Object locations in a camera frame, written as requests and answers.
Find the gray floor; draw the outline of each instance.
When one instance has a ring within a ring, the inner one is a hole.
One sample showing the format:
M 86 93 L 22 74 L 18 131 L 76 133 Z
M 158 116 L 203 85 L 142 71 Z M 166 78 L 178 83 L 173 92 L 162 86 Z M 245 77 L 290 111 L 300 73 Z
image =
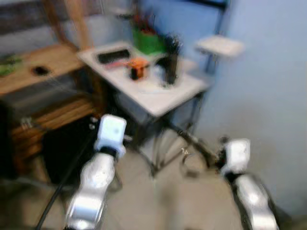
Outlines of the gray floor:
M 180 160 L 181 157 L 176 159 L 153 180 L 144 160 L 128 151 L 117 165 L 123 188 L 108 194 L 103 229 L 241 229 L 228 185 L 216 175 L 197 180 L 184 178 L 179 171 Z M 39 159 L 34 168 L 36 177 L 48 180 Z M 8 229 L 35 226 L 52 193 L 36 187 L 11 193 L 6 200 L 7 214 L 2 225 Z M 58 199 L 44 227 L 62 229 L 63 222 L 64 204 Z

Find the orange object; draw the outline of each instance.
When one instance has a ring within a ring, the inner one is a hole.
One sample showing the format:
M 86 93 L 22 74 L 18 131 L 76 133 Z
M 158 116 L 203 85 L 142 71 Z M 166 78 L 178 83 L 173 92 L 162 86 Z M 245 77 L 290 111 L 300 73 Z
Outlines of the orange object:
M 130 78 L 134 81 L 145 78 L 148 74 L 149 62 L 141 57 L 132 58 L 127 66 L 131 69 Z

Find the green object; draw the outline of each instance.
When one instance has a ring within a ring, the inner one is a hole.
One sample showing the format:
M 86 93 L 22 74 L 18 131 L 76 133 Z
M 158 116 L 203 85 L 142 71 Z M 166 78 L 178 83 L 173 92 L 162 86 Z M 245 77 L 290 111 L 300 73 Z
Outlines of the green object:
M 0 77 L 4 77 L 21 66 L 21 58 L 17 55 L 5 56 L 0 59 Z
M 144 54 L 159 54 L 165 52 L 165 46 L 158 35 L 145 33 L 137 28 L 132 29 L 135 47 Z

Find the white desk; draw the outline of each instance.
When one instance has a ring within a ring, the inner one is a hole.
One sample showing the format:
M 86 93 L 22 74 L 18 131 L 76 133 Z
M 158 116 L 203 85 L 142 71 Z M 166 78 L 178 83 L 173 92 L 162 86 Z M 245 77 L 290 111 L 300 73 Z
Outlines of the white desk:
M 191 61 L 184 60 L 179 65 L 179 80 L 176 86 L 168 89 L 154 89 L 153 86 L 152 90 L 148 90 L 148 84 L 152 82 L 152 79 L 155 78 L 155 76 L 151 75 L 149 79 L 132 81 L 129 78 L 129 73 L 125 67 L 107 70 L 96 59 L 96 55 L 98 53 L 122 49 L 125 47 L 133 56 L 141 56 L 150 62 L 154 62 L 161 57 L 161 55 L 155 57 L 145 56 L 131 47 L 128 43 L 124 42 L 95 47 L 79 53 L 79 57 L 103 79 L 113 85 L 117 90 L 131 98 L 153 117 L 163 116 L 167 112 L 188 101 L 196 94 L 206 91 L 210 86 L 205 81 L 188 74 L 190 70 L 196 67 L 196 64 Z

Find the green container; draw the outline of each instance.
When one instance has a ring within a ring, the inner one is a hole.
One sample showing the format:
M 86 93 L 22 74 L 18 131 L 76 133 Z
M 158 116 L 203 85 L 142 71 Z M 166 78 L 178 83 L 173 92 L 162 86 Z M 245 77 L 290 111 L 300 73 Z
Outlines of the green container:
M 147 34 L 136 28 L 132 30 L 135 47 L 144 54 L 159 54 L 165 52 L 161 39 L 156 34 Z

